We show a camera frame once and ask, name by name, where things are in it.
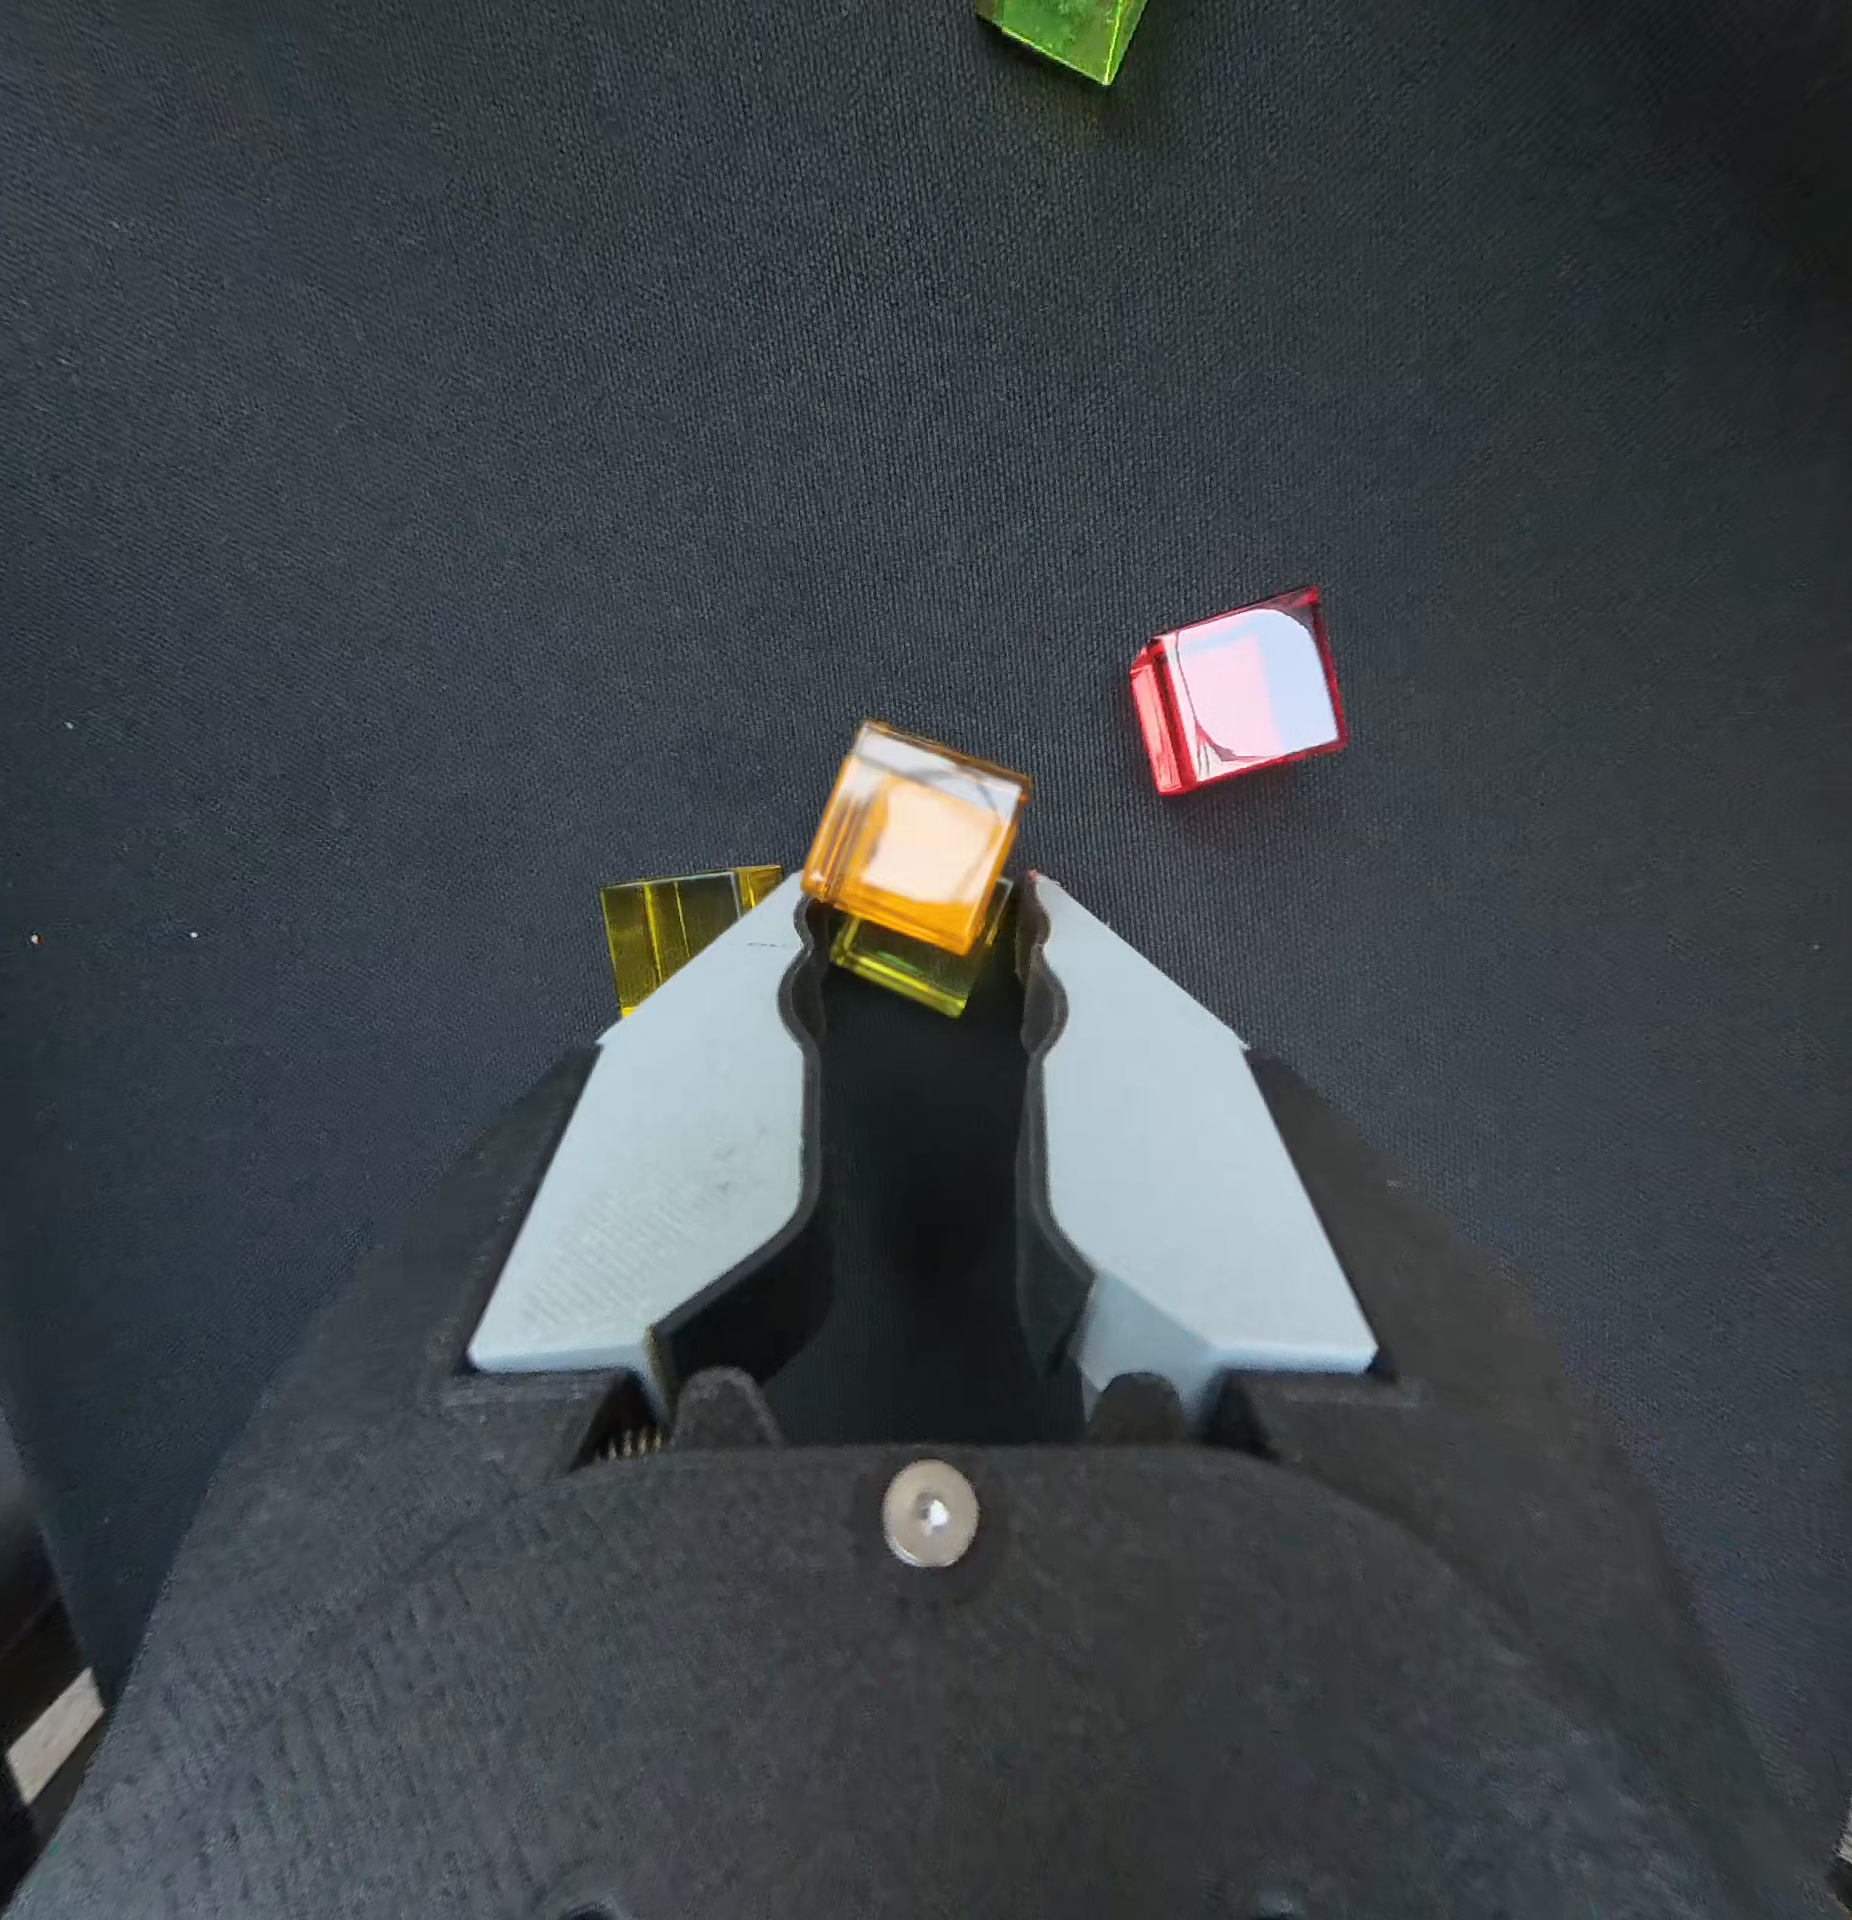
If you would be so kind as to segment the orange transparent cube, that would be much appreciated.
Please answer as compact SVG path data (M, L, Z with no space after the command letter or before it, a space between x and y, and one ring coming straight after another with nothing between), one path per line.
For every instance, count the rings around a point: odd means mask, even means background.
M972 951L1026 788L1020 769L858 723L794 882L931 951Z

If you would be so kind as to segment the yellow transparent cube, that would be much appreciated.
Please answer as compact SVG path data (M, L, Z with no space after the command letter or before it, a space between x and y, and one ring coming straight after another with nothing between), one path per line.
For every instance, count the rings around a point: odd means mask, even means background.
M618 1014L668 988L698 946L781 882L781 864L601 882Z

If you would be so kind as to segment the red transparent cube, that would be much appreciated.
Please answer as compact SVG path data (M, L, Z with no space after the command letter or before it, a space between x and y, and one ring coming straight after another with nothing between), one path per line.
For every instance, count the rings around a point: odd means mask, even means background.
M1346 710L1321 584L1159 634L1131 662L1131 710L1159 799L1331 756L1346 739Z

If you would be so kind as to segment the green transparent cube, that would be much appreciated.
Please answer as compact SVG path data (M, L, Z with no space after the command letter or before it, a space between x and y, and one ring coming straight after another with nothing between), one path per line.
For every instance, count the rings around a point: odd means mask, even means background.
M831 970L909 998L909 1006L931 1006L944 1018L968 1014L990 958L997 958L997 938L1010 926L1010 904L1015 904L1015 881L997 881L997 899L990 899L990 920L979 920L979 938L968 951L944 951L931 938L909 938L898 926L880 926L880 920L850 920L837 909L831 920Z
M1142 0L972 0L972 12L1020 53L1112 90L1142 18Z

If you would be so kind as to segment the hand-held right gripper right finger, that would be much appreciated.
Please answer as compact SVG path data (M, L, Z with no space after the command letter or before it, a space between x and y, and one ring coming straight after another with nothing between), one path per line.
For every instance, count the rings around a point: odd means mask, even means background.
M1252 1049L1055 881L1020 882L1020 1336L1075 1376L1367 1376L1384 1343L1300 1182Z

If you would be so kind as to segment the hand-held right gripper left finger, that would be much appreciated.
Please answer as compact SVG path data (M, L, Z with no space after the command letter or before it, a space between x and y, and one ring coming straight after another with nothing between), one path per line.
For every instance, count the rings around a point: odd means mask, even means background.
M781 1376L831 1310L824 951L794 881L763 889L595 1049L462 1363L640 1379Z

